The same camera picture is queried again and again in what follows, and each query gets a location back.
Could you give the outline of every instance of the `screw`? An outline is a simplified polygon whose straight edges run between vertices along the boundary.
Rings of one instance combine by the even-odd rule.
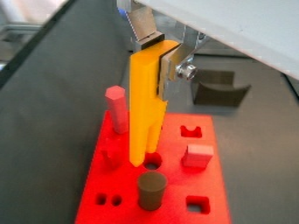
[[[197,67],[192,64],[188,64],[187,66],[180,66],[177,71],[177,76],[181,79],[185,79],[187,81],[191,80],[197,73]]]

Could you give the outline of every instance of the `red board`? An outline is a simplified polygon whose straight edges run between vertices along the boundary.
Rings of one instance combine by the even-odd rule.
[[[193,135],[193,131],[199,131],[196,127],[200,127],[200,135]],[[205,170],[183,167],[181,158],[188,144],[213,147],[213,157]],[[110,167],[102,158],[101,151],[105,149],[120,149],[124,153],[121,164],[116,168]],[[144,165],[133,167],[129,164],[128,133],[118,135],[113,131],[106,112],[78,206],[77,224],[231,223],[209,116],[166,114],[156,153],[146,155],[144,163],[160,165],[156,171],[168,179],[162,205],[152,212],[137,205],[136,180],[148,170]]]

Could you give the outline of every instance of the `dark gray table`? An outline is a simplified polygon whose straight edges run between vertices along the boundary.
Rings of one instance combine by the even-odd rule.
[[[113,1],[77,0],[0,73],[0,223],[74,221],[105,88],[126,67],[124,31]],[[279,73],[249,63],[237,67],[237,82],[252,84],[239,109],[193,107],[184,91],[169,111],[213,115],[233,223],[297,223],[299,105]]]

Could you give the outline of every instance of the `pink cube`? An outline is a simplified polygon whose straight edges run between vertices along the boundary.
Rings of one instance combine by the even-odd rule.
[[[181,158],[181,165],[205,169],[212,156],[213,149],[211,145],[191,143],[187,146],[187,150]]]

